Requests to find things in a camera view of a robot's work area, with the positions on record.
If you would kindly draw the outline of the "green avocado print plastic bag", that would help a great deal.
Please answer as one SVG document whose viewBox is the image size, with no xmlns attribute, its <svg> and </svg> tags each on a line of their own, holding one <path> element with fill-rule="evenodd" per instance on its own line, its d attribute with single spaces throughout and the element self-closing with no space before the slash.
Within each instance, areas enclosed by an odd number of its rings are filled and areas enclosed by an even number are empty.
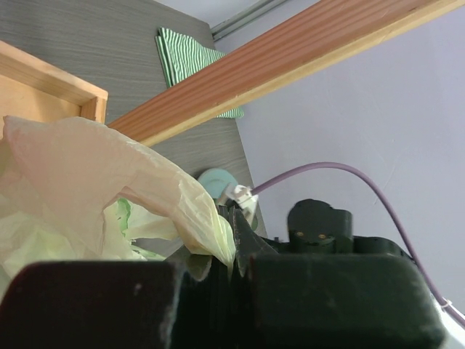
<svg viewBox="0 0 465 349">
<path fill-rule="evenodd" d="M 1 140 L 1 268 L 45 260 L 138 260 L 137 238 L 180 238 L 233 265 L 233 232 L 213 199 L 176 164 L 81 117 L 15 116 Z"/>
</svg>

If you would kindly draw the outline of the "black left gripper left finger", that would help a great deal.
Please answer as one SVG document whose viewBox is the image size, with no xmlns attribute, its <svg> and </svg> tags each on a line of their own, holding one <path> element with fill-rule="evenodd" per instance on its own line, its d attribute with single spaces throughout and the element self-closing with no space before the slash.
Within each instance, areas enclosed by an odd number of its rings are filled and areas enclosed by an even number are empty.
<svg viewBox="0 0 465 349">
<path fill-rule="evenodd" d="M 227 270 L 181 262 L 35 262 L 1 301 L 3 348 L 231 348 Z"/>
</svg>

